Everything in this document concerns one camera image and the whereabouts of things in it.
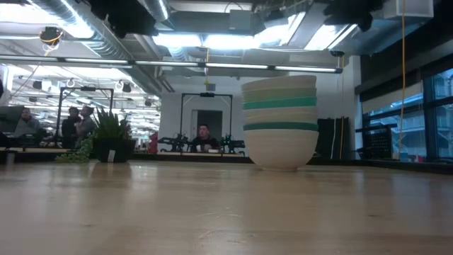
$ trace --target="metal frame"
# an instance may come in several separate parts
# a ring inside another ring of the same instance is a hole
[[[183,132],[183,109],[184,109],[184,97],[185,96],[199,96],[199,97],[204,97],[202,96],[203,93],[182,93],[181,95],[181,107],[180,107],[180,118],[179,118],[179,133],[181,134]],[[233,120],[233,95],[229,94],[213,94],[213,97],[216,96],[228,96],[230,100],[229,104],[229,134],[231,135],[231,122]]]
[[[125,60],[125,59],[93,59],[79,57],[41,57],[30,55],[0,55],[0,60],[7,64],[28,64],[39,63],[42,66],[76,66],[91,65],[95,67],[125,68],[133,67],[199,67],[199,68],[227,68],[227,69],[248,69],[262,71],[282,72],[312,72],[322,74],[341,74],[343,68],[338,67],[312,67],[312,66],[285,66],[274,64],[235,64],[215,62],[176,62],[163,60]]]
[[[425,146],[426,159],[431,162],[439,159],[437,147],[437,116],[436,108],[447,104],[453,104],[453,96],[435,99],[435,87],[433,86],[432,76],[423,79],[423,103],[404,108],[404,114],[416,111],[423,111],[425,119]],[[401,109],[391,110],[385,113],[370,116],[369,113],[362,116],[363,128],[369,127],[371,120],[396,116],[401,114]]]
[[[92,87],[81,87],[81,88],[62,87],[62,88],[60,88],[59,101],[58,101],[57,129],[55,130],[55,146],[57,146],[56,141],[57,141],[58,133],[59,133],[59,123],[60,123],[61,117],[62,117],[62,104],[63,104],[63,100],[65,99],[65,97],[63,95],[63,92],[65,90],[72,90],[72,91],[75,91],[75,90],[80,90],[80,91],[97,91],[97,90],[110,91],[110,109],[109,109],[109,111],[112,111],[112,107],[113,107],[113,93],[115,92],[114,89],[98,89],[98,88],[92,88]]]

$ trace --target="glass window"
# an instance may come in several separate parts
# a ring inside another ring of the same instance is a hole
[[[437,153],[453,157],[453,104],[436,108]]]
[[[453,68],[432,78],[435,90],[435,99],[453,96]]]
[[[373,125],[388,125],[397,124],[398,127],[391,129],[391,139],[393,144],[393,152],[399,152],[399,130],[400,130],[400,115],[371,120]],[[402,152],[407,153],[409,157],[426,156],[426,141],[425,141],[425,116],[423,111],[413,113],[405,113],[403,117],[403,142]]]
[[[378,110],[372,110],[369,113],[369,115],[373,116],[373,115],[376,115],[376,114],[386,113],[386,112],[389,112],[389,111],[401,109],[401,106],[403,105],[402,102],[403,101],[400,100],[400,101],[391,103],[390,106],[386,106],[386,107],[380,108]],[[422,103],[423,103],[423,93],[416,94],[416,95],[410,96],[410,97],[408,97],[408,98],[406,98],[404,100],[404,108],[406,108],[408,106],[414,106],[414,105],[422,104]]]

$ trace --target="ceiling light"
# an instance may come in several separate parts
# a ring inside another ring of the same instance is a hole
[[[338,43],[346,38],[354,29],[357,27],[357,24],[352,24],[344,33],[338,36],[329,46],[328,49],[332,50]]]
[[[81,59],[81,58],[66,58],[67,62],[94,63],[94,64],[127,64],[127,60],[118,59]]]
[[[36,61],[36,62],[57,62],[56,57],[0,55],[0,60]]]
[[[172,61],[136,61],[136,64],[153,65],[162,67],[198,67],[195,62],[172,62]]]
[[[110,98],[103,98],[103,97],[93,97],[93,100],[110,100]],[[131,101],[131,98],[113,98],[114,101]]]
[[[208,35],[204,46],[218,50],[247,50],[260,45],[249,35]]]
[[[294,35],[294,33],[296,33],[296,30],[300,26],[300,23],[302,22],[304,17],[305,17],[305,12],[301,12],[296,15],[290,16],[288,18],[290,25],[289,25],[289,28],[288,28],[286,34],[282,37],[282,39],[280,41],[280,46],[286,45],[291,40],[292,36]]]
[[[264,64],[222,64],[222,63],[206,63],[206,67],[223,67],[223,68],[241,68],[241,69],[267,69]]]
[[[165,47],[201,47],[200,36],[191,34],[165,34],[153,36],[154,43]]]
[[[336,68],[321,68],[321,67],[275,67],[278,71],[288,72],[321,72],[321,73],[341,73],[342,69]]]
[[[305,50],[326,49],[346,28],[347,25],[322,25],[305,46]]]
[[[0,22],[56,24],[58,18],[27,4],[0,4]]]

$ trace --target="white wall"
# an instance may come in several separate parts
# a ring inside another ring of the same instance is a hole
[[[165,93],[161,102],[161,124],[159,139],[162,137],[175,137],[180,128],[180,102],[181,93]],[[182,132],[190,136],[191,118],[193,110],[222,111],[222,136],[229,133],[230,107],[229,97],[201,98],[199,96],[185,96],[183,108],[183,129]],[[231,134],[235,140],[244,140],[242,97],[233,97],[231,120]],[[160,149],[171,149],[170,145],[159,144]]]
[[[292,72],[291,75],[305,73]],[[355,95],[355,87],[361,83],[360,56],[349,57],[349,63],[342,74],[309,74],[316,75],[316,96],[318,98],[318,118],[349,118],[350,148],[362,147],[362,134],[355,130],[362,127],[362,104]]]

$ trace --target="person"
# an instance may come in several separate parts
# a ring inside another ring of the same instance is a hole
[[[73,149],[77,141],[76,124],[80,123],[79,109],[76,107],[69,108],[69,117],[63,120],[62,134],[63,134],[63,148]]]
[[[208,152],[209,149],[219,149],[219,142],[210,136],[210,128],[207,124],[201,124],[198,128],[198,136],[192,140],[192,152]]]
[[[21,118],[17,123],[14,137],[21,137],[23,135],[33,135],[41,128],[39,120],[36,120],[30,113],[29,108],[22,110]]]
[[[93,109],[90,106],[84,106],[80,111],[80,115],[84,118],[80,123],[76,124],[76,132],[79,140],[87,137],[96,128],[96,124],[91,119]]]

